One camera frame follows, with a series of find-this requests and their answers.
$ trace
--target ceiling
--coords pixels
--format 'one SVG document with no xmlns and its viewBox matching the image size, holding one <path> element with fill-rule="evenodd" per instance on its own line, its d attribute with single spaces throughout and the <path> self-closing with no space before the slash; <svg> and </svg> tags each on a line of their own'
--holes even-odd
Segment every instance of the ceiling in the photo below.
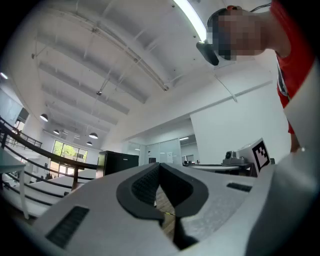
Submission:
<svg viewBox="0 0 320 256">
<path fill-rule="evenodd" d="M 197 143 L 196 136 L 194 134 L 188 135 L 186 137 L 188 137 L 188 139 L 180 140 L 180 146 Z"/>
<path fill-rule="evenodd" d="M 204 24 L 225 2 L 190 1 Z M 95 132 L 97 149 L 121 119 L 207 65 L 198 34 L 172 0 L 46 1 L 36 13 L 29 54 L 50 119 L 45 129 Z"/>
</svg>

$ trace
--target black headset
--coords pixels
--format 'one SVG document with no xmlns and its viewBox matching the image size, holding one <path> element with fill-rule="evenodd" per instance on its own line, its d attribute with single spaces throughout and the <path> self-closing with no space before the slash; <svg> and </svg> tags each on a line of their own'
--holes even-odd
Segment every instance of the black headset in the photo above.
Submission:
<svg viewBox="0 0 320 256">
<path fill-rule="evenodd" d="M 259 10 L 264 7 L 270 6 L 271 3 L 260 5 L 250 12 L 253 13 L 256 10 Z M 214 12 L 207 21 L 207 28 L 208 32 L 211 33 L 212 43 L 208 42 L 208 39 L 204 40 L 203 42 L 197 42 L 196 48 L 202 54 L 204 59 L 212 64 L 213 66 L 217 66 L 219 64 L 219 59 L 217 55 L 221 56 L 227 61 L 232 59 L 231 49 L 230 49 L 230 39 L 226 33 L 223 33 L 223 29 L 220 28 L 219 31 L 217 29 L 218 26 L 213 26 L 214 17 L 218 17 L 219 15 L 223 15 L 225 12 L 229 10 L 238 10 L 239 8 L 234 5 L 229 5 L 227 8 L 222 8 Z"/>
</svg>

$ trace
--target person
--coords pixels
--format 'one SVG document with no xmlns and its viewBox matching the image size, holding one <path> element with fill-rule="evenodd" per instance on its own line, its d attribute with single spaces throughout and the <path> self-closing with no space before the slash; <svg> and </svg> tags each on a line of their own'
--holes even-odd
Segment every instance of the person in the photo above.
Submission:
<svg viewBox="0 0 320 256">
<path fill-rule="evenodd" d="M 216 11 L 207 22 L 213 49 L 223 58 L 254 56 L 265 49 L 276 53 L 277 92 L 283 108 L 295 96 L 316 59 L 300 27 L 277 0 L 267 12 L 253 13 L 240 6 Z M 291 152 L 300 147 L 290 123 Z"/>
</svg>

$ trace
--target black slot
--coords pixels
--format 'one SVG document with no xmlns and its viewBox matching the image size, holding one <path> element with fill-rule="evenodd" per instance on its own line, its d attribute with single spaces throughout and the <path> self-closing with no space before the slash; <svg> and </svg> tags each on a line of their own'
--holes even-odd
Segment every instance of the black slot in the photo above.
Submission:
<svg viewBox="0 0 320 256">
<path fill-rule="evenodd" d="M 231 182 L 226 186 L 228 188 L 235 189 L 235 190 L 240 190 L 240 191 L 247 192 L 247 193 L 249 193 L 250 190 L 252 189 L 252 186 L 243 185 L 243 184 L 234 183 L 234 182 Z"/>
<path fill-rule="evenodd" d="M 71 211 L 46 235 L 55 245 L 65 248 L 79 225 L 82 223 L 89 209 L 75 206 Z"/>
</svg>

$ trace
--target glass partition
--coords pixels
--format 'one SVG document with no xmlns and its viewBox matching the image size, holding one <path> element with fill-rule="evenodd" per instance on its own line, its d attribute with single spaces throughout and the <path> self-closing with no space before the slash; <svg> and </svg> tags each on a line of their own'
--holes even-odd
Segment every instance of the glass partition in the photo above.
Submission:
<svg viewBox="0 0 320 256">
<path fill-rule="evenodd" d="M 147 145 L 145 147 L 144 164 L 148 164 L 152 158 L 156 162 L 182 165 L 180 141 L 178 138 Z"/>
<path fill-rule="evenodd" d="M 140 145 L 136 144 L 136 143 L 129 142 L 127 153 L 129 155 L 140 156 Z"/>
</svg>

